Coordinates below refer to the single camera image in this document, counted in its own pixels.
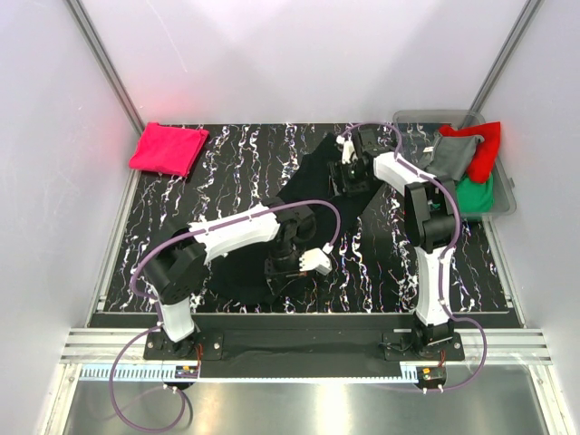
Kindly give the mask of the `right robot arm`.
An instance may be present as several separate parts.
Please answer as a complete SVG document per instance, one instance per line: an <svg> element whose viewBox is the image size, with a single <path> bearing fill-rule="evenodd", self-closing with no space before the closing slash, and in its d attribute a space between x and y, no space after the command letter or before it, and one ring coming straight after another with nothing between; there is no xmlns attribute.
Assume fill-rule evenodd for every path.
<svg viewBox="0 0 580 435"><path fill-rule="evenodd" d="M450 264L459 239L460 215L454 181L417 168L401 153L402 137L394 150L371 154L363 149L357 126L338 135L341 158L329 164L337 195L354 196L381 181L403 195L404 231L418 262L418 302L413 326L393 350L422 359L439 359L452 346L454 326L450 308Z"/></svg>

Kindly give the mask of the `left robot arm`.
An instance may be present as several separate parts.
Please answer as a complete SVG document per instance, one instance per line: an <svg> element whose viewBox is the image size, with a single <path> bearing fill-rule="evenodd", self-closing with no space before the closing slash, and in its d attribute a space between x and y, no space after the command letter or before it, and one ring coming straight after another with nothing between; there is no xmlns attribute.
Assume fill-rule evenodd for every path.
<svg viewBox="0 0 580 435"><path fill-rule="evenodd" d="M264 279L268 299L276 299L290 284L313 272L328 274L330 260L325 251L305 247L316 231L311 206L309 201L286 204L273 198L234 216L167 227L130 278L134 294L140 292L140 278L152 287L140 293L157 315L155 330L147 334L146 358L186 359L203 353L189 299L202 285L206 267L218 258L230 259L243 248L265 248L266 256L254 274Z"/></svg>

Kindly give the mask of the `black t-shirt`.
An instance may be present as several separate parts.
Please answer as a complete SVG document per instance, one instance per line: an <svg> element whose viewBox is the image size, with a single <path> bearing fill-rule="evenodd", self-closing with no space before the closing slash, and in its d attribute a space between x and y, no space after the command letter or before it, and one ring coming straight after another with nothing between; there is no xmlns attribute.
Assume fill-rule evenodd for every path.
<svg viewBox="0 0 580 435"><path fill-rule="evenodd" d="M333 236L342 237L382 185L372 179L368 192L335 196L328 163L340 158L333 134L327 134L313 152L304 155L298 171L275 196L276 206L296 205L276 213L282 219L281 234L271 242L240 247L225 258L214 260L207 289L243 305L270 305L280 298L302 294L310 281L308 277L293 282L281 295L271 294L264 274L270 248L277 244L295 244L306 251L322 247Z"/></svg>

